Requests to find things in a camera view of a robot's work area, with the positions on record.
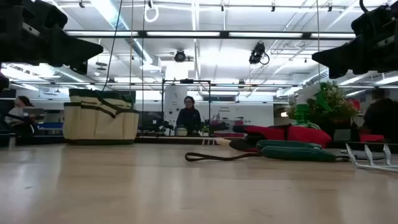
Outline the black background frame stand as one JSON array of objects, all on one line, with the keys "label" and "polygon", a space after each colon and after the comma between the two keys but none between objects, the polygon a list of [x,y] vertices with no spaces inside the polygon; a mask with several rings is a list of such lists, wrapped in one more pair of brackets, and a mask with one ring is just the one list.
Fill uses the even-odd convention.
[{"label": "black background frame stand", "polygon": [[[181,80],[162,80],[161,94],[162,106],[161,111],[164,113],[164,119],[174,126],[171,136],[175,135],[177,117],[181,109],[185,107],[184,98],[191,96],[195,100],[195,108],[200,112],[201,117],[201,130],[199,136],[203,135],[204,121],[210,116],[210,102],[203,105],[202,109],[198,109],[196,97],[200,96],[200,88],[203,86],[210,86],[209,81],[199,81],[189,78]],[[176,137],[199,137],[199,136],[176,136]]]}]

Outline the person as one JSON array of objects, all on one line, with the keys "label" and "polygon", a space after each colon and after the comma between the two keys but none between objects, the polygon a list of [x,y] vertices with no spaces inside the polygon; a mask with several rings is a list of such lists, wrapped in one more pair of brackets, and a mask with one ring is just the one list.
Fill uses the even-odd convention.
[{"label": "person", "polygon": [[398,101],[388,98],[380,88],[372,91],[372,98],[360,133],[381,135],[389,143],[398,143]]},{"label": "person", "polygon": [[34,105],[26,96],[17,96],[14,107],[5,116],[4,121],[12,132],[18,136],[31,137],[37,130],[36,115],[27,110],[34,109]]},{"label": "person", "polygon": [[185,128],[187,136],[199,136],[201,130],[200,112],[195,108],[195,100],[191,96],[184,98],[185,107],[180,110],[176,127]]}]

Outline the red black gardening gloves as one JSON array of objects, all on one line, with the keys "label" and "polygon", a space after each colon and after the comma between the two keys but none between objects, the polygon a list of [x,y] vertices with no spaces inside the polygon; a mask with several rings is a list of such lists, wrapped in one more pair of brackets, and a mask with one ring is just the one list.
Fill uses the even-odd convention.
[{"label": "red black gardening gloves", "polygon": [[312,143],[321,148],[326,148],[332,142],[331,137],[323,130],[292,126],[291,124],[269,127],[241,125],[234,126],[233,131],[246,134],[246,136],[244,139],[231,140],[228,146],[243,152],[257,152],[260,150],[257,144],[263,140],[266,143],[269,141],[271,143],[276,141]]}]

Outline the thin black hanging pole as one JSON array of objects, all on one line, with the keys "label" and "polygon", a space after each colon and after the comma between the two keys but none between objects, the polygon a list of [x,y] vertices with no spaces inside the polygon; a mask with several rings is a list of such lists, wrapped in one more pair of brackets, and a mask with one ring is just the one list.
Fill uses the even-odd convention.
[{"label": "thin black hanging pole", "polygon": [[[143,21],[142,21],[142,31],[145,30],[145,22],[144,22],[144,16],[145,16],[145,4],[146,0],[144,0],[144,9],[143,9]],[[142,62],[141,62],[141,78],[142,78],[142,108],[141,108],[141,137],[144,137],[144,62],[146,61],[146,56],[144,55],[145,48],[144,48],[144,38],[142,38]]]}]

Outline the beige green gardening bag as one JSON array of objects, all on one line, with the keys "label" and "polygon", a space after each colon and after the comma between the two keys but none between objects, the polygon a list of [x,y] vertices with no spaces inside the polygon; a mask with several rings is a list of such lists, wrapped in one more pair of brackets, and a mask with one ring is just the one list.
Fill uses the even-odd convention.
[{"label": "beige green gardening bag", "polygon": [[117,91],[70,89],[64,103],[63,137],[69,144],[132,144],[139,114],[134,102]]}]

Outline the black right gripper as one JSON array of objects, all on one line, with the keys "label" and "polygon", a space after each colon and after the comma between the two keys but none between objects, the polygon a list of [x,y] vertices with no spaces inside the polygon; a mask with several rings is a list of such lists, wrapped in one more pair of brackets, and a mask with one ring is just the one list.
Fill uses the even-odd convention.
[{"label": "black right gripper", "polygon": [[359,3],[363,14],[351,23],[355,38],[339,47],[314,53],[312,60],[329,68],[329,79],[377,71],[398,71],[398,2],[373,10]]}]

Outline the green spray bottle white head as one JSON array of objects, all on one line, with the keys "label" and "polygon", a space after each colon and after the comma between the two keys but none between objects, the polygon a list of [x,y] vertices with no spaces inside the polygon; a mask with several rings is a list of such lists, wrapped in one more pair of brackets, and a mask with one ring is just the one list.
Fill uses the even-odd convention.
[{"label": "green spray bottle white head", "polygon": [[312,123],[309,116],[310,107],[308,100],[314,100],[318,105],[323,107],[327,112],[331,111],[330,106],[325,100],[324,94],[327,84],[325,82],[320,82],[310,86],[306,86],[298,91],[297,103],[295,106],[293,126],[301,126],[304,128],[320,129],[320,127]]}]

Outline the green handled pruning shears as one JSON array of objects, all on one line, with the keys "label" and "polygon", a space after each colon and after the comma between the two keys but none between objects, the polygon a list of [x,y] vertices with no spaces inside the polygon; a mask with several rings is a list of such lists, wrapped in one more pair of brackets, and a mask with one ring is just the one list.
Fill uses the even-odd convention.
[{"label": "green handled pruning shears", "polygon": [[[309,162],[338,162],[351,161],[348,153],[345,150],[340,151],[339,154],[327,151],[321,146],[312,143],[304,142],[282,142],[276,141],[266,143],[265,140],[259,141],[257,147],[260,150],[257,152],[249,152],[233,157],[220,157],[196,152],[188,152],[185,154],[185,160],[188,162],[214,160],[214,161],[234,161],[248,157],[266,157],[268,159],[276,159],[283,161],[309,161]],[[358,161],[366,161],[364,151],[354,152],[355,156],[359,158]],[[384,160],[384,153],[380,156],[373,156],[374,161]]]}]

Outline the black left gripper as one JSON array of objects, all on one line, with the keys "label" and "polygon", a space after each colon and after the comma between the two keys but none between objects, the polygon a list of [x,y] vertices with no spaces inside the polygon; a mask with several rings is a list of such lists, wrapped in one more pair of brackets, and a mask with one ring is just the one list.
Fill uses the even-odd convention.
[{"label": "black left gripper", "polygon": [[0,62],[69,65],[86,75],[88,60],[103,52],[100,44],[69,36],[67,16],[43,0],[0,0]]}]

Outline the wooden handle hand fork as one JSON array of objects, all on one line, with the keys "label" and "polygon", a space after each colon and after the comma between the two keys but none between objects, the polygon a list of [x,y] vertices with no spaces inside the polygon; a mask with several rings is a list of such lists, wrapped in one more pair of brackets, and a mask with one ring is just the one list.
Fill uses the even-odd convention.
[{"label": "wooden handle hand fork", "polygon": [[220,146],[227,146],[229,147],[230,144],[230,140],[229,139],[225,139],[225,138],[206,138],[203,139],[201,144],[204,145],[220,145]]}]

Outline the black background equipment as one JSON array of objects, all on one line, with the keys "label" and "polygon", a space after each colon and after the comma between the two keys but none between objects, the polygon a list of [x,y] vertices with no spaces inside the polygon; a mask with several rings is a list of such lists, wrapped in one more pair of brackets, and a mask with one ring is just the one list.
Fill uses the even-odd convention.
[{"label": "black background equipment", "polygon": [[170,136],[174,126],[164,119],[161,111],[142,111],[137,131],[141,136]]}]

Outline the wooden handle hand rake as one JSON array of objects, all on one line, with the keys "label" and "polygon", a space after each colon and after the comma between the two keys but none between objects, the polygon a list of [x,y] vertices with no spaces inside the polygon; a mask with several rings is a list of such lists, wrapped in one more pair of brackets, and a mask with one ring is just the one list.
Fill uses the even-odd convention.
[{"label": "wooden handle hand rake", "polygon": [[383,165],[375,165],[374,158],[371,150],[367,145],[364,146],[364,155],[365,159],[367,160],[368,164],[360,164],[358,162],[359,158],[355,156],[352,148],[345,144],[346,152],[348,153],[349,159],[351,160],[352,164],[359,169],[366,169],[366,170],[376,170],[380,172],[392,172],[398,173],[398,165],[391,163],[391,151],[389,149],[388,144],[383,145],[383,153],[384,153],[384,164]]}]

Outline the potted plant with white flowers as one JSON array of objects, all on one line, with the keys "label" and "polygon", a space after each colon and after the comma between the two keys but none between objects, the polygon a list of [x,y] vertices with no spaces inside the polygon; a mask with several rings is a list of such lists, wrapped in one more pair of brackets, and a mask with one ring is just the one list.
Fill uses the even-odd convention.
[{"label": "potted plant with white flowers", "polygon": [[[314,100],[308,100],[310,107],[308,118],[333,138],[335,137],[335,132],[339,129],[350,130],[350,118],[356,115],[356,110],[353,104],[345,97],[344,91],[335,82],[325,83],[327,86],[324,97],[331,111],[327,112]],[[294,120],[297,95],[298,92],[290,97],[289,107],[287,108],[287,115],[292,120]]]}]

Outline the blue storage bin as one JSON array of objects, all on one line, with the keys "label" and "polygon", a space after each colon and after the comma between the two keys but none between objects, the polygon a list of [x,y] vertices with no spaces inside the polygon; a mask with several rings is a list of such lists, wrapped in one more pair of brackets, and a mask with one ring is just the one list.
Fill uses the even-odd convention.
[{"label": "blue storage bin", "polygon": [[39,123],[37,127],[41,130],[62,130],[63,123]]}]

